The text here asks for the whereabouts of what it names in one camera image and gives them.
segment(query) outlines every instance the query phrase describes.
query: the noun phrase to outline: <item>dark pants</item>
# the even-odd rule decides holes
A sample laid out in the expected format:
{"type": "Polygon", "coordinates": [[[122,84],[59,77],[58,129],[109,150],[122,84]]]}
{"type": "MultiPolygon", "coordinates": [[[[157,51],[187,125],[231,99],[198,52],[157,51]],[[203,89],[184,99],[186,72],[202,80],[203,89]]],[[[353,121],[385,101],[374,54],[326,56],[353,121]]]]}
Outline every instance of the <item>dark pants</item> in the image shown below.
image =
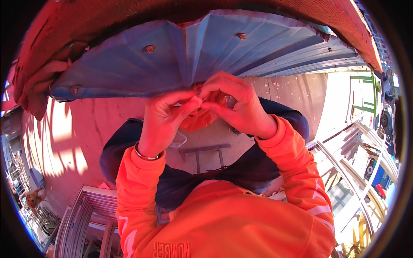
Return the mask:
{"type": "MultiPolygon", "coordinates": [[[[300,112],[268,99],[259,98],[259,100],[266,113],[287,119],[307,143],[309,124],[300,112]]],[[[135,145],[140,139],[142,125],[139,119],[128,119],[103,147],[99,165],[103,175],[112,184],[115,184],[125,149],[135,145]]],[[[236,162],[221,171],[192,175],[166,165],[159,177],[155,201],[157,206],[173,211],[183,203],[197,185],[210,179],[226,180],[260,194],[279,176],[277,165],[255,143],[236,162]]]]}

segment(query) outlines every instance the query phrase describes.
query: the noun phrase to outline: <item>bracelet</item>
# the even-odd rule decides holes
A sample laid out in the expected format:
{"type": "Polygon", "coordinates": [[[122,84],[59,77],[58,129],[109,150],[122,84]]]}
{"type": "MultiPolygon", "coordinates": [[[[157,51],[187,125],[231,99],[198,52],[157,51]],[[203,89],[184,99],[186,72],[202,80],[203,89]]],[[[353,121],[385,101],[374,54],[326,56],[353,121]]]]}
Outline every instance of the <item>bracelet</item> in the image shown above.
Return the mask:
{"type": "Polygon", "coordinates": [[[157,160],[161,157],[162,152],[159,153],[156,157],[153,157],[153,158],[152,157],[146,157],[146,156],[140,154],[139,151],[138,151],[138,145],[139,145],[139,141],[135,144],[135,152],[141,159],[150,161],[150,160],[157,160]]]}

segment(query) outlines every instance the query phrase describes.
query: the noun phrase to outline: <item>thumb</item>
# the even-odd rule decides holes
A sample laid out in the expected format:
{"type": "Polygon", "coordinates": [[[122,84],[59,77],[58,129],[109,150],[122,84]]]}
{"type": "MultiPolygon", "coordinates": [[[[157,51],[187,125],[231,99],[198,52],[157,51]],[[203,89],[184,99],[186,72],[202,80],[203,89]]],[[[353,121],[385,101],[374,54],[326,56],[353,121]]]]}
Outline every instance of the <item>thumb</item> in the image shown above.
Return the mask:
{"type": "Polygon", "coordinates": [[[192,97],[190,101],[185,103],[184,105],[180,106],[174,116],[174,120],[178,120],[181,123],[185,118],[188,117],[193,111],[197,110],[202,103],[202,99],[198,98],[197,96],[192,97]]]}
{"type": "Polygon", "coordinates": [[[208,109],[216,113],[219,117],[225,120],[228,124],[231,124],[233,120],[236,119],[236,117],[238,116],[238,114],[232,109],[224,107],[223,105],[220,105],[215,102],[204,102],[202,103],[201,108],[208,109]]]}

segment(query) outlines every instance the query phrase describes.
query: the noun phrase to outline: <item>plastic bag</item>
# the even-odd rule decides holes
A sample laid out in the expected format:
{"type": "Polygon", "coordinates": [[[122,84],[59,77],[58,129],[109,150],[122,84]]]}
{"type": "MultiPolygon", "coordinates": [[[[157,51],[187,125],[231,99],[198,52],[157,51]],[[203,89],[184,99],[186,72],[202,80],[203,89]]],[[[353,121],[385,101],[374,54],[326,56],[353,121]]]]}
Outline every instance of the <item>plastic bag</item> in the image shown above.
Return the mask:
{"type": "Polygon", "coordinates": [[[171,148],[179,148],[181,147],[188,138],[180,133],[179,131],[176,132],[175,138],[173,139],[172,143],[169,145],[171,148]]]}
{"type": "MultiPolygon", "coordinates": [[[[200,91],[203,85],[203,83],[194,85],[193,89],[200,91]]],[[[215,102],[227,106],[225,95],[219,95],[219,97],[215,99],[215,102]]],[[[185,118],[179,127],[185,131],[192,132],[212,124],[217,118],[218,116],[210,110],[199,109],[195,115],[189,115],[185,118]]]]}

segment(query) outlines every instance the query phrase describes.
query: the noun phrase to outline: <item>dog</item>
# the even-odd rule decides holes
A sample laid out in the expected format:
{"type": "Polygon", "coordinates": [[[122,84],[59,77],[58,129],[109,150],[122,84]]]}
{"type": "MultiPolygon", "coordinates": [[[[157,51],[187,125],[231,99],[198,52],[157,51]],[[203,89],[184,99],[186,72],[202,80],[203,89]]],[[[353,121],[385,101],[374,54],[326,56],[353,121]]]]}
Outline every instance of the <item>dog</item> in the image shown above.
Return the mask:
{"type": "Polygon", "coordinates": [[[45,200],[46,198],[46,191],[42,193],[41,196],[39,196],[39,192],[43,189],[46,189],[44,186],[37,188],[36,190],[29,191],[29,192],[24,192],[20,198],[25,197],[26,198],[26,204],[27,206],[31,209],[33,214],[39,218],[39,215],[36,212],[37,207],[39,204],[45,200]]]}

